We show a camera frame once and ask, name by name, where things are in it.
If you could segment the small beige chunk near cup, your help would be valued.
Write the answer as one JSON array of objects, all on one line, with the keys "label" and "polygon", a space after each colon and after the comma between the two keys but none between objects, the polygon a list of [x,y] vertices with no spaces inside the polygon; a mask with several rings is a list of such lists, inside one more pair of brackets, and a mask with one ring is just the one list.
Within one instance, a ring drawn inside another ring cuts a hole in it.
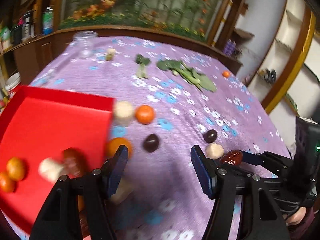
[{"label": "small beige chunk near cup", "polygon": [[113,57],[116,53],[116,49],[114,48],[108,48],[107,52],[106,52],[106,57]]}]

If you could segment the red tray box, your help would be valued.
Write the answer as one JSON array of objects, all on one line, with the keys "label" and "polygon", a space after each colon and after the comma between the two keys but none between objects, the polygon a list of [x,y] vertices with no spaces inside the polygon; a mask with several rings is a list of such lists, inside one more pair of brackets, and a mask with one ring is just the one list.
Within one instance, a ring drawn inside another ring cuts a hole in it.
[{"label": "red tray box", "polygon": [[43,159],[61,161],[74,147],[90,169],[104,160],[114,100],[105,96],[21,86],[1,114],[1,170],[10,158],[22,159],[27,176],[13,193],[1,193],[1,210],[26,233],[31,228],[52,183],[39,175]]}]

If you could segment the large yellow orange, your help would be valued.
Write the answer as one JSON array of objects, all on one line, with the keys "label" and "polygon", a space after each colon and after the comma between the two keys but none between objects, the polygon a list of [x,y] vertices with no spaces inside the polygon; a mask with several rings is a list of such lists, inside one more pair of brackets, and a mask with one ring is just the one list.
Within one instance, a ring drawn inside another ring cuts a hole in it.
[{"label": "large yellow orange", "polygon": [[8,176],[14,181],[22,181],[26,175],[25,165],[22,159],[12,157],[6,165]]}]

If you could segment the purple bottles pack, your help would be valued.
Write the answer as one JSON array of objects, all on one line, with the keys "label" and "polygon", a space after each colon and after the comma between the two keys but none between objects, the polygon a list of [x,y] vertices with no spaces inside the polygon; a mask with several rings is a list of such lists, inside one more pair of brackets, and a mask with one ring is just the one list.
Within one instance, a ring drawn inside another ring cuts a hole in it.
[{"label": "purple bottles pack", "polygon": [[232,56],[235,52],[235,49],[236,49],[236,43],[231,39],[229,39],[223,49],[223,53],[226,56]]}]

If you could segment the small bok choy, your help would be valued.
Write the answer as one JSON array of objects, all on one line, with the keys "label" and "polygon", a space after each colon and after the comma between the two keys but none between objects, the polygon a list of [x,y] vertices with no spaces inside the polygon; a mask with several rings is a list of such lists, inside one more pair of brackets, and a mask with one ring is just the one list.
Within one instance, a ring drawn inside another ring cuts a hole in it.
[{"label": "small bok choy", "polygon": [[136,71],[136,76],[140,79],[147,79],[146,67],[150,64],[151,60],[147,57],[144,57],[141,54],[136,55],[135,63],[137,63],[138,69]]}]

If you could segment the white sugarcane chunk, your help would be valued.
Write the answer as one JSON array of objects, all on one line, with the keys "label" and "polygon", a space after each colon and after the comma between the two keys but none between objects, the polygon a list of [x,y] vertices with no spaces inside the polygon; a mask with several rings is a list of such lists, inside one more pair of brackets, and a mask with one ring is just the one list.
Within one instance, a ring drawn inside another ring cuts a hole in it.
[{"label": "white sugarcane chunk", "polygon": [[52,158],[43,159],[39,164],[38,172],[43,179],[52,184],[66,174],[65,167]]}]

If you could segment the white red plastic bucket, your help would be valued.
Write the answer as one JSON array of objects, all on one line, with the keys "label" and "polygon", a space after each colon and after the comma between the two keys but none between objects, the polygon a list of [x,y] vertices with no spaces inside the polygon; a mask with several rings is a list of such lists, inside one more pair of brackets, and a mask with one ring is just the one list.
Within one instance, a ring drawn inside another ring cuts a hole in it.
[{"label": "white red plastic bucket", "polygon": [[17,72],[13,74],[11,77],[9,77],[5,83],[5,89],[8,93],[16,93],[21,85],[21,76],[20,73]]}]

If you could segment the purple floral tablecloth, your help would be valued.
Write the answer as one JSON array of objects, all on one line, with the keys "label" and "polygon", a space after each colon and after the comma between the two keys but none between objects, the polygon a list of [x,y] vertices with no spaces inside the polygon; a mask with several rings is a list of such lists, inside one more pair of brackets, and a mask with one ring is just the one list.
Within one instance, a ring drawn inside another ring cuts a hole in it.
[{"label": "purple floral tablecloth", "polygon": [[[216,92],[199,90],[170,70],[151,62],[147,79],[136,76],[137,68],[116,66],[49,68],[32,86],[70,90],[113,97],[138,107],[151,106],[156,113],[149,125],[136,121],[127,127],[114,126],[114,137],[125,137],[133,146],[126,166],[126,179],[133,192],[115,208],[112,223],[118,239],[200,239],[214,202],[201,189],[190,160],[194,145],[206,148],[203,133],[217,131],[216,143],[225,151],[250,153],[270,151],[288,156],[279,131],[260,102],[234,76],[226,78],[225,66],[205,56],[200,68]],[[159,148],[149,153],[143,141],[150,134],[159,138]]]}]

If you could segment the green label water bottle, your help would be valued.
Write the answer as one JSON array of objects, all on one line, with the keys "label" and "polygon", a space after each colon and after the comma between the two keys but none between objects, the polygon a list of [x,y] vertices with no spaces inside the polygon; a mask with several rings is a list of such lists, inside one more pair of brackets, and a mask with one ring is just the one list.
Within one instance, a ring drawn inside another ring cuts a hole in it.
[{"label": "green label water bottle", "polygon": [[48,35],[53,31],[53,9],[51,6],[46,7],[42,17],[42,33]]}]

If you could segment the red date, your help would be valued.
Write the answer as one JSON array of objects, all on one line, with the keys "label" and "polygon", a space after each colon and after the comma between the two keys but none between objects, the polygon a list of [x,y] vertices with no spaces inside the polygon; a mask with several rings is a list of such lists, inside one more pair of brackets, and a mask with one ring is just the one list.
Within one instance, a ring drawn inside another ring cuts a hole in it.
[{"label": "red date", "polygon": [[81,159],[81,153],[76,148],[68,148],[62,152],[63,165],[68,174],[72,177],[81,177],[84,175],[84,167]]},{"label": "red date", "polygon": [[243,153],[240,150],[231,150],[220,159],[220,164],[239,166],[242,160]]}]

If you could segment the far small orange kumquat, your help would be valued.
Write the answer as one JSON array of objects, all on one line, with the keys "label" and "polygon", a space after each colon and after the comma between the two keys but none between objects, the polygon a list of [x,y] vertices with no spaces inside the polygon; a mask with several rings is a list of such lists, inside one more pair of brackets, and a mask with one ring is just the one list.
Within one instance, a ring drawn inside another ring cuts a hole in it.
[{"label": "far small orange kumquat", "polygon": [[224,71],[222,72],[222,75],[226,78],[229,78],[230,77],[230,72],[229,71]]}]

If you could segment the small orange tangerine in tray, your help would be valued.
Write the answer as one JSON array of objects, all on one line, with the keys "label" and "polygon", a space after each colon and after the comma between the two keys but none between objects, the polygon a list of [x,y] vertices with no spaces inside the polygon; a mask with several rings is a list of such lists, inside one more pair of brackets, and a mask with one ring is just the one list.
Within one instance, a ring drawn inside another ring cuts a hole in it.
[{"label": "small orange tangerine in tray", "polygon": [[6,172],[0,173],[0,187],[5,193],[13,193],[16,190],[16,182]]}]

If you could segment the clear plastic cup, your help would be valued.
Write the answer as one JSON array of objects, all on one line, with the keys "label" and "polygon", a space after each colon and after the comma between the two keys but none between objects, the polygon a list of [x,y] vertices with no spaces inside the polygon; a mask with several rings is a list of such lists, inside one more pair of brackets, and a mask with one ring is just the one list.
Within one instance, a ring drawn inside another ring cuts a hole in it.
[{"label": "clear plastic cup", "polygon": [[94,54],[93,42],[97,36],[98,33],[91,30],[83,30],[74,34],[73,42],[80,59],[89,59]]}]

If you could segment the large bok choy leaves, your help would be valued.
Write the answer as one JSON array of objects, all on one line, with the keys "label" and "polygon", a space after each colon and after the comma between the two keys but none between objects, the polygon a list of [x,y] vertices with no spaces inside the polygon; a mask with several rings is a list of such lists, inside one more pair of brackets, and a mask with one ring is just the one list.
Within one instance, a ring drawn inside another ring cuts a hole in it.
[{"label": "large bok choy leaves", "polygon": [[213,93],[217,90],[215,84],[207,75],[197,72],[194,68],[188,67],[182,61],[159,60],[156,66],[162,71],[170,70],[173,74],[181,76],[185,81],[196,86],[199,90],[205,89]]}]

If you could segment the black kettle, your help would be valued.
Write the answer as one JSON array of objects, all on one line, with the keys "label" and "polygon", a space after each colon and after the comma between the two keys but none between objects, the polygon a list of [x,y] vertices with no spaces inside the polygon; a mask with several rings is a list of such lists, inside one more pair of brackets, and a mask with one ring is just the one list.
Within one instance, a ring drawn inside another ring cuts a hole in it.
[{"label": "black kettle", "polygon": [[22,25],[16,25],[11,30],[11,41],[14,46],[22,42]]}]

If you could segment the green white bag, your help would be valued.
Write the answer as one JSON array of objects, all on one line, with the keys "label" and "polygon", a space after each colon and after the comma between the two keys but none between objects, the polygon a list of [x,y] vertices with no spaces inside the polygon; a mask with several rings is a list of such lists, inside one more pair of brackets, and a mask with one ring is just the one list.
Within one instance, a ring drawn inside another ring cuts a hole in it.
[{"label": "green white bag", "polygon": [[7,27],[1,30],[1,44],[3,50],[7,50],[11,47],[11,33]]}]

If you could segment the round beige rice ball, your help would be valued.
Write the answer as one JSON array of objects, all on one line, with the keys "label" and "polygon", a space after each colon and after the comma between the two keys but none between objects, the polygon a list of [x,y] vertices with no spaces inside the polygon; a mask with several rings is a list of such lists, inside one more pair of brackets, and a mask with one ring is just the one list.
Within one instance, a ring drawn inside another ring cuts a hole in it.
[{"label": "round beige rice ball", "polygon": [[216,143],[211,143],[206,147],[206,157],[210,159],[219,159],[225,153],[224,148]]}]

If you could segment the wooden cabinet counter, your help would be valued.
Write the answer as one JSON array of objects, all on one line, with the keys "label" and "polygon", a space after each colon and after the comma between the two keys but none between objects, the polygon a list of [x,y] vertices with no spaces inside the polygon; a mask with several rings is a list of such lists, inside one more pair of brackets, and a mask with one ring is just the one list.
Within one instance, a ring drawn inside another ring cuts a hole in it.
[{"label": "wooden cabinet counter", "polygon": [[189,38],[136,27],[92,26],[89,28],[98,33],[92,39],[92,55],[82,58],[82,43],[75,41],[73,36],[82,28],[63,29],[24,42],[1,54],[1,64],[6,67],[8,74],[18,71],[21,84],[29,85],[37,76],[43,76],[49,68],[59,72],[66,67],[98,66],[109,67],[105,60],[108,49],[115,49],[113,63],[116,66],[131,67],[136,55],[141,54],[151,60],[164,59],[184,60],[197,68],[201,67],[200,60],[210,56],[221,62],[231,73],[237,74],[242,64],[223,55],[223,53],[204,43]]}]

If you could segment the orange tangerine beside tray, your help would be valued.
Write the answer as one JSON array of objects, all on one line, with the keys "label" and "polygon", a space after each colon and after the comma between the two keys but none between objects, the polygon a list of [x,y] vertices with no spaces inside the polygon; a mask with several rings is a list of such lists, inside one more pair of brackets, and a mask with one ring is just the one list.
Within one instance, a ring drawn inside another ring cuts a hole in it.
[{"label": "orange tangerine beside tray", "polygon": [[149,105],[141,105],[136,109],[135,117],[139,123],[148,125],[153,122],[155,111]]}]

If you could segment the orange tangerine at tray edge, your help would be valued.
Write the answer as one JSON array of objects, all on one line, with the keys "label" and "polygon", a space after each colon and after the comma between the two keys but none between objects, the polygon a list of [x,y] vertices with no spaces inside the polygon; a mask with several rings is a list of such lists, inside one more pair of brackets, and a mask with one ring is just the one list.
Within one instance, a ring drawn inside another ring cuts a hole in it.
[{"label": "orange tangerine at tray edge", "polygon": [[113,138],[105,144],[106,158],[107,159],[112,158],[121,145],[125,145],[127,147],[129,158],[131,158],[132,144],[129,140],[127,140],[126,138],[123,138],[123,137]]}]

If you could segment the steel black thermos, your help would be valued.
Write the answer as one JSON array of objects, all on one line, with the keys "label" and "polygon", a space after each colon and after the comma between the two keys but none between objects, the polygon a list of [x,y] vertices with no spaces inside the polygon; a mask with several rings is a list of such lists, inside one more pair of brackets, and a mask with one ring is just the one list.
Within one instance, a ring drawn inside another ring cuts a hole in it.
[{"label": "steel black thermos", "polygon": [[26,41],[34,36],[33,14],[33,10],[29,10],[23,15],[22,41]]}]

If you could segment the round beige sugarcane piece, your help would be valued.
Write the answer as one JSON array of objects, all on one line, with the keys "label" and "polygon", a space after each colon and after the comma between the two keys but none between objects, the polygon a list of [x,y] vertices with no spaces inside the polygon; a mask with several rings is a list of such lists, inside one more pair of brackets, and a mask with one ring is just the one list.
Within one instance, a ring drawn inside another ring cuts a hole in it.
[{"label": "round beige sugarcane piece", "polygon": [[114,122],[120,126],[129,126],[133,120],[135,110],[128,101],[117,101],[113,107]]}]

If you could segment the flower garden mural panel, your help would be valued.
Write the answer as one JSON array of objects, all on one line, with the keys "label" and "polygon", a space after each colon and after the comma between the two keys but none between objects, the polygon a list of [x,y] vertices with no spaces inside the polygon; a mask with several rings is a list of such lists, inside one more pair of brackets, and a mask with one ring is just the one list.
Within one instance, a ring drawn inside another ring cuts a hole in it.
[{"label": "flower garden mural panel", "polygon": [[61,29],[127,25],[204,41],[222,0],[62,0]]}]

